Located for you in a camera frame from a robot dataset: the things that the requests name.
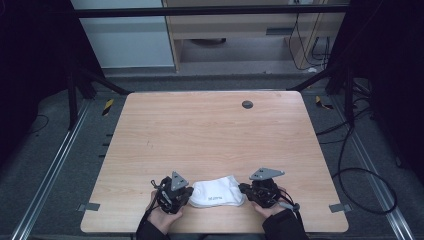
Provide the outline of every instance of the table top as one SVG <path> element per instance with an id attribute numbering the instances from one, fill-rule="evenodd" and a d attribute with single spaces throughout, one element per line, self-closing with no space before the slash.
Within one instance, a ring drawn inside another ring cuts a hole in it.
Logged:
<path id="1" fill-rule="evenodd" d="M 248 100 L 253 107 L 246 109 Z M 344 232 L 340 200 L 302 96 L 291 91 L 149 92 L 126 100 L 81 223 L 84 232 L 135 232 L 154 190 L 177 171 L 192 185 L 234 175 L 239 183 L 260 167 L 283 170 L 274 181 L 300 204 L 307 232 Z M 175 233 L 261 233 L 264 219 L 240 207 L 194 208 Z"/>

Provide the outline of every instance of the metal bracket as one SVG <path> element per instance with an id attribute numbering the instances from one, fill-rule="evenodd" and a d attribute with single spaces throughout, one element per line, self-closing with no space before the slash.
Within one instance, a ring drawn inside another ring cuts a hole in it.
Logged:
<path id="1" fill-rule="evenodd" d="M 77 208 L 78 212 L 85 212 L 85 210 L 90 211 L 98 211 L 100 208 L 100 204 L 98 203 L 87 203 L 87 204 L 80 204 Z"/>
<path id="2" fill-rule="evenodd" d="M 267 180 L 273 177 L 278 177 L 284 175 L 284 171 L 269 169 L 269 168 L 259 168 L 254 174 L 252 174 L 249 179 L 250 180 Z"/>
<path id="3" fill-rule="evenodd" d="M 328 207 L 330 208 L 332 213 L 341 212 L 341 211 L 350 212 L 350 211 L 353 210 L 353 208 L 352 208 L 352 206 L 350 206 L 350 204 L 343 205 L 343 204 L 339 203 L 339 204 L 330 205 Z"/>
<path id="4" fill-rule="evenodd" d="M 181 177 L 180 174 L 173 171 L 172 172 L 172 182 L 171 182 L 171 190 L 177 191 L 178 189 L 181 189 L 188 185 L 187 180 L 185 180 L 183 177 Z"/>

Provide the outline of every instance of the cable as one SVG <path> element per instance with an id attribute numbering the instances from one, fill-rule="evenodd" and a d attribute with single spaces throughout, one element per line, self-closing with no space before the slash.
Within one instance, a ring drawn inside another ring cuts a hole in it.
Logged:
<path id="1" fill-rule="evenodd" d="M 359 101 L 366 101 L 366 102 L 370 103 L 370 98 L 369 97 L 357 98 L 357 99 L 355 99 L 355 101 L 353 101 L 353 104 L 355 104 Z"/>
<path id="2" fill-rule="evenodd" d="M 371 90 L 369 89 L 369 86 L 368 86 L 368 89 L 367 89 L 366 87 L 357 83 L 355 80 L 353 80 L 353 85 L 355 87 L 355 89 L 354 89 L 355 92 L 357 92 L 357 93 L 359 93 L 359 94 L 361 94 L 362 96 L 365 96 L 365 97 L 371 97 Z"/>
<path id="3" fill-rule="evenodd" d="M 339 142 L 343 142 L 343 141 L 344 141 L 344 139 L 331 141 L 331 142 L 319 142 L 319 144 L 325 145 L 325 144 L 339 143 Z"/>
<path id="4" fill-rule="evenodd" d="M 146 212 L 144 213 L 143 217 L 140 220 L 140 224 L 138 225 L 138 229 L 137 232 L 141 229 L 141 227 L 143 227 L 143 225 L 146 223 L 147 218 L 150 216 L 150 214 L 152 213 L 152 211 L 157 208 L 158 206 L 155 207 L 156 201 L 159 198 L 159 194 L 160 194 L 160 190 L 156 191 L 155 197 L 153 198 L 153 201 L 150 203 L 150 206 L 147 208 Z"/>
<path id="5" fill-rule="evenodd" d="M 373 214 L 377 214 L 377 215 L 385 215 L 388 214 L 390 212 L 392 212 L 393 210 L 396 209 L 397 207 L 397 195 L 396 192 L 393 190 L 393 188 L 390 186 L 390 184 L 384 180 L 381 176 L 379 176 L 378 174 L 371 172 L 367 169 L 363 169 L 363 168 L 345 168 L 345 169 L 341 169 L 341 163 L 342 163 L 342 157 L 343 157 L 343 152 L 345 150 L 345 146 L 347 143 L 347 139 L 349 138 L 349 136 L 352 134 L 354 127 L 350 127 L 348 130 L 348 134 L 346 134 L 346 137 L 343 141 L 343 145 L 340 151 L 340 155 L 339 155 L 339 159 L 338 159 L 338 164 L 337 164 L 337 172 L 332 176 L 332 178 L 334 179 L 336 176 L 339 177 L 339 184 L 340 184 L 340 188 L 342 189 L 343 193 L 346 195 L 346 197 L 353 203 L 355 204 L 357 207 L 361 208 L 362 210 L 369 212 L 369 213 L 373 213 Z M 343 185 L 343 181 L 342 181 L 342 173 L 343 172 L 347 172 L 347 171 L 363 171 L 363 172 L 367 172 L 375 177 L 377 177 L 378 179 L 380 179 L 382 182 L 384 182 L 384 184 L 386 184 L 387 188 L 389 189 L 390 193 L 392 194 L 392 197 L 394 199 L 393 202 L 393 206 L 388 209 L 388 210 L 383 210 L 383 211 L 379 211 L 379 210 L 374 210 L 368 207 L 365 207 L 361 204 L 359 204 L 357 201 L 355 201 L 346 191 L 344 185 Z"/>
<path id="6" fill-rule="evenodd" d="M 283 190 L 281 188 L 279 188 L 280 190 L 280 197 L 283 198 L 288 204 L 293 206 L 293 212 L 296 215 L 297 221 L 300 223 L 300 226 L 302 227 L 303 231 L 305 231 L 305 227 L 303 225 L 303 220 L 302 220 L 302 216 L 300 215 L 299 212 L 299 204 L 298 203 L 294 203 L 293 198 L 290 196 L 290 194 L 288 194 L 288 192 L 286 190 Z"/>
<path id="7" fill-rule="evenodd" d="M 292 36 L 293 36 L 293 34 L 294 34 L 294 31 L 295 31 L 295 29 L 296 29 L 296 30 L 297 30 L 297 35 L 299 36 L 300 46 L 302 47 L 303 57 L 305 58 L 306 62 L 308 62 L 311 66 L 309 66 L 308 68 L 299 68 L 299 67 L 296 65 L 296 61 L 294 61 L 294 66 L 296 67 L 296 69 L 297 69 L 297 70 L 307 70 L 307 69 L 309 69 L 309 68 L 311 68 L 311 67 L 317 67 L 317 66 L 320 66 L 320 64 L 315 64 L 315 63 L 311 63 L 311 62 L 309 62 L 308 58 L 306 57 L 305 47 L 303 46 L 303 42 L 302 42 L 302 39 L 301 39 L 301 37 L 300 37 L 299 24 L 298 24 L 298 23 L 299 23 L 299 13 L 297 13 L 297 14 L 296 14 L 296 21 L 295 21 L 295 23 L 294 23 L 293 31 L 292 31 L 292 33 L 291 33 L 291 35 L 290 35 L 290 37 L 289 37 L 289 52 L 290 52 L 290 54 L 291 54 L 291 56 L 292 56 L 292 59 L 293 59 L 293 61 L 294 61 L 294 55 L 293 55 L 293 52 L 292 52 L 292 50 L 291 50 L 291 38 L 292 38 Z"/>
<path id="8" fill-rule="evenodd" d="M 378 10 L 380 9 L 382 3 L 384 0 L 381 0 L 378 4 L 378 6 L 376 7 L 376 9 L 374 10 L 374 12 L 371 14 L 371 16 L 366 20 L 365 24 L 357 31 L 356 35 L 354 35 L 352 38 L 350 38 L 350 41 L 348 42 L 347 46 L 344 47 L 342 50 L 340 50 L 340 54 L 338 54 L 338 56 L 333 56 L 333 58 L 335 59 L 334 61 L 329 61 L 329 63 L 333 63 L 333 65 L 331 66 L 331 68 L 329 69 L 328 72 L 321 72 L 318 73 L 316 76 L 308 79 L 307 81 L 298 84 L 297 86 L 288 88 L 288 89 L 296 89 L 297 91 L 302 91 L 303 89 L 305 89 L 306 87 L 308 87 L 309 85 L 321 80 L 323 77 L 325 76 L 329 76 L 331 74 L 333 74 L 334 72 L 336 72 L 336 70 L 338 70 L 340 67 L 345 67 L 346 64 L 344 62 L 349 62 L 347 61 L 347 57 L 349 57 L 349 53 L 353 50 L 353 46 L 356 43 L 357 39 L 359 37 L 362 36 L 362 33 L 365 31 L 365 29 L 368 27 L 368 25 L 370 24 L 371 20 L 376 16 Z"/>
<path id="9" fill-rule="evenodd" d="M 315 38 L 315 42 L 314 42 L 314 45 L 312 46 L 312 50 L 311 50 L 311 56 L 312 56 L 313 59 L 315 59 L 317 61 L 321 61 L 320 66 L 321 66 L 321 69 L 324 70 L 325 68 L 327 68 L 328 60 L 329 60 L 329 57 L 330 57 L 330 37 L 326 38 L 324 53 L 320 53 L 320 54 L 315 53 L 315 48 L 317 46 L 318 41 L 319 41 L 319 37 Z"/>
<path id="10" fill-rule="evenodd" d="M 34 131 L 31 131 L 31 132 L 28 132 L 27 134 L 33 134 L 33 133 L 36 133 L 36 132 L 39 132 L 39 131 L 41 131 L 43 128 L 45 128 L 46 126 L 47 126 L 47 124 L 49 124 L 49 117 L 47 117 L 46 115 L 43 115 L 43 114 L 39 114 L 39 115 L 37 115 L 37 117 L 44 117 L 45 119 L 46 119 L 46 122 L 44 123 L 44 125 L 42 126 L 42 127 L 40 127 L 39 129 L 37 129 L 37 130 L 34 130 Z"/>
<path id="11" fill-rule="evenodd" d="M 367 108 L 361 110 L 360 112 L 358 112 L 357 114 L 354 115 L 354 118 L 355 119 L 358 119 L 360 115 L 362 115 L 363 113 L 369 111 L 370 109 L 371 109 L 370 107 L 367 107 Z M 325 130 L 323 130 L 321 132 L 317 132 L 315 135 L 320 136 L 320 135 L 328 134 L 330 132 L 333 132 L 333 131 L 335 131 L 335 130 L 341 128 L 341 127 L 343 127 L 347 123 L 349 123 L 349 121 L 346 120 L 346 121 L 344 121 L 342 123 L 339 123 L 339 124 L 337 124 L 335 126 L 329 127 L 329 128 L 327 128 L 327 129 L 325 129 Z"/>

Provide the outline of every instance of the black curtain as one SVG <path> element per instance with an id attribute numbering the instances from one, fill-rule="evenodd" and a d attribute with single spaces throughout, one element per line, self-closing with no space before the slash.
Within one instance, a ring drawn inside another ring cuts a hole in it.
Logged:
<path id="1" fill-rule="evenodd" d="M 79 19 L 48 17 L 49 11 L 73 10 L 69 0 L 4 0 L 0 4 L 0 167 L 37 117 L 38 103 L 67 88 L 63 59 L 104 77 Z M 72 51 L 57 51 L 59 40 Z M 89 79 L 79 79 L 89 88 Z"/>
<path id="2" fill-rule="evenodd" d="M 424 183 L 424 1 L 351 4 L 329 65 L 349 63 L 355 77 L 369 79 L 371 104 L 387 139 L 402 164 Z M 330 82 L 341 87 L 343 76 L 343 70 L 336 72 Z"/>

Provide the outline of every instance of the white sock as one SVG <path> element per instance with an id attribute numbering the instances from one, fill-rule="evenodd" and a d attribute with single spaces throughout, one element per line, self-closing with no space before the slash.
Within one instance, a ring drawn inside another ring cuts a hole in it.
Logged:
<path id="1" fill-rule="evenodd" d="M 221 205 L 240 206 L 244 196 L 238 188 L 239 183 L 234 176 L 227 176 L 211 181 L 200 181 L 193 184 L 193 194 L 189 203 L 193 207 L 206 208 Z"/>

